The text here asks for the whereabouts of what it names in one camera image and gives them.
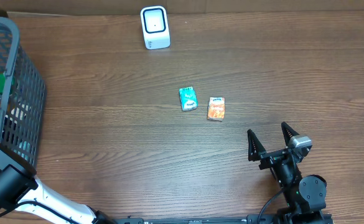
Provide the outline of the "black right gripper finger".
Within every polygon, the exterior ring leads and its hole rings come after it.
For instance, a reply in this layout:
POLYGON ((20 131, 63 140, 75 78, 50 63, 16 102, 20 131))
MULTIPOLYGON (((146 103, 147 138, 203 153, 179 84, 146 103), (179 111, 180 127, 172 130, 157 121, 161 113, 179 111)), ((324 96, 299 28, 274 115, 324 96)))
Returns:
POLYGON ((265 148, 256 137, 255 133, 249 129, 247 131, 248 135, 248 160, 258 161, 261 160, 261 156, 266 153, 265 148))
POLYGON ((285 121, 281 123, 281 129, 286 146, 289 145, 289 141, 292 137, 299 135, 299 133, 292 129, 285 121))

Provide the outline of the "orange tissue pack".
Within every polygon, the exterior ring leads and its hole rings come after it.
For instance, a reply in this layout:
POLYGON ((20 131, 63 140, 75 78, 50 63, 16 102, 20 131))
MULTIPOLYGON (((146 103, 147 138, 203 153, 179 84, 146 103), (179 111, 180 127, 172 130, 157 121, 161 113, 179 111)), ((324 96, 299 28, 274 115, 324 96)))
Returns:
POLYGON ((222 121, 225 117, 225 99, 223 97, 210 97, 208 102, 207 119, 222 121))

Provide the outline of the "small teal tissue pack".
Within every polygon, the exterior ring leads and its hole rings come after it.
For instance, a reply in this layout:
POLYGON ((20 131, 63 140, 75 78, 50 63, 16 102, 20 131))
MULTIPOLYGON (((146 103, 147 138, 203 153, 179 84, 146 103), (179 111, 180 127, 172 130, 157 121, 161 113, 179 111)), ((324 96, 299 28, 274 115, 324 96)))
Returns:
POLYGON ((194 110, 198 106, 197 96, 192 86, 180 88, 179 96, 183 111, 194 110))

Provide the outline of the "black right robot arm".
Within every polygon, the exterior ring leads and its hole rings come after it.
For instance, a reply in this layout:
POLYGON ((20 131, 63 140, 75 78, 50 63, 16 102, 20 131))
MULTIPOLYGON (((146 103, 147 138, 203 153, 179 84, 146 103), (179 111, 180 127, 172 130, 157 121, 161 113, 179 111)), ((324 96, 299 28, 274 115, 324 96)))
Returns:
POLYGON ((252 130, 248 135, 248 160, 259 161, 261 170, 269 169, 281 188, 262 207, 257 215, 248 215, 248 223, 296 223, 327 224, 332 223, 331 215, 324 215, 326 207, 327 182, 319 175, 303 177, 298 163, 308 155, 312 148, 310 137, 299 134, 287 123, 281 123, 285 147, 268 152, 252 130), (269 204, 280 195, 287 203, 273 215, 265 215, 269 204))

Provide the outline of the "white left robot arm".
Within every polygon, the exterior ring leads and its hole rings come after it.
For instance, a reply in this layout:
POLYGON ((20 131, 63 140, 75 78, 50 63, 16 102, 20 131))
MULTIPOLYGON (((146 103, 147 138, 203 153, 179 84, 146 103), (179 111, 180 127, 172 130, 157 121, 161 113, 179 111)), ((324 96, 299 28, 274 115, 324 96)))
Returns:
POLYGON ((114 223, 103 212, 50 189, 36 174, 34 166, 0 143, 0 217, 17 210, 52 223, 114 223))

